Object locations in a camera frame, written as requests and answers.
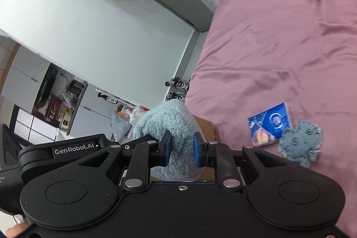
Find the grey plastic mailer bag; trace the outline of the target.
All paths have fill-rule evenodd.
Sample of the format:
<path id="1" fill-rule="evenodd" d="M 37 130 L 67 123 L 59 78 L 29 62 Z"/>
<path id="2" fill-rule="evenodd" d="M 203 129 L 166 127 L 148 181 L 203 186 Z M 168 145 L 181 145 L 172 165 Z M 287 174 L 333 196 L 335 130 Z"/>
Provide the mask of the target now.
<path id="1" fill-rule="evenodd" d="M 128 135 L 132 125 L 129 122 L 129 116 L 121 116 L 116 112 L 113 112 L 111 117 L 111 128 L 113 130 L 114 140 L 121 143 L 122 140 Z"/>

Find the white plastic bag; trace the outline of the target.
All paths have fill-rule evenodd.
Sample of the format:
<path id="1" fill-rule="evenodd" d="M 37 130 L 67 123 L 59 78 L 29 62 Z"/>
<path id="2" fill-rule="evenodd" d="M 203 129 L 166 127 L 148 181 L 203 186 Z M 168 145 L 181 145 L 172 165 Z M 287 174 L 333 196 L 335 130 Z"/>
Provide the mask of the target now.
<path id="1" fill-rule="evenodd" d="M 148 111 L 149 109 L 144 106 L 136 106 L 132 109 L 127 109 L 126 113 L 129 116 L 130 125 L 135 126 Z"/>

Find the blue tissue packet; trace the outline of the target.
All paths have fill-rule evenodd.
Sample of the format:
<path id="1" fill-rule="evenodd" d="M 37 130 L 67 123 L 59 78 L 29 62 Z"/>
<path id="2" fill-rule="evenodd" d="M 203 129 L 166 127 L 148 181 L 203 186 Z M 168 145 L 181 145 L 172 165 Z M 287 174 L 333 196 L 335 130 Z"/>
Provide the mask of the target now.
<path id="1" fill-rule="evenodd" d="M 292 128 L 287 104 L 280 103 L 247 119 L 254 147 L 277 143 L 285 129 Z"/>

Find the small grey-blue fluffy cloth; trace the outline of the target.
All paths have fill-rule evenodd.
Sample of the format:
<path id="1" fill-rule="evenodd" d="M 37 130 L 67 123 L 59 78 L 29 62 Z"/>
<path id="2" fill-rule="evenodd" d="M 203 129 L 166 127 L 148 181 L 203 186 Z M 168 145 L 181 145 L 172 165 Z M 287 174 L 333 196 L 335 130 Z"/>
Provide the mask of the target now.
<path id="1" fill-rule="evenodd" d="M 295 129 L 284 129 L 278 149 L 287 160 L 309 168 L 318 159 L 322 140 L 322 129 L 317 124 L 299 121 Z"/>

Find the pink bed sheet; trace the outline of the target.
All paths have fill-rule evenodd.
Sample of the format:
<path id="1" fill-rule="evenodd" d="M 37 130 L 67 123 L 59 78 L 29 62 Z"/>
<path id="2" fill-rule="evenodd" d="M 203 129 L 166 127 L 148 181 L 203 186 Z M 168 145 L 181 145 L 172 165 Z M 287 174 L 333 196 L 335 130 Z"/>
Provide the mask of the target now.
<path id="1" fill-rule="evenodd" d="M 322 128 L 312 169 L 342 186 L 338 227 L 356 236 L 356 0 L 222 0 L 185 100 L 222 143 L 251 141 L 248 118 L 285 103 Z"/>

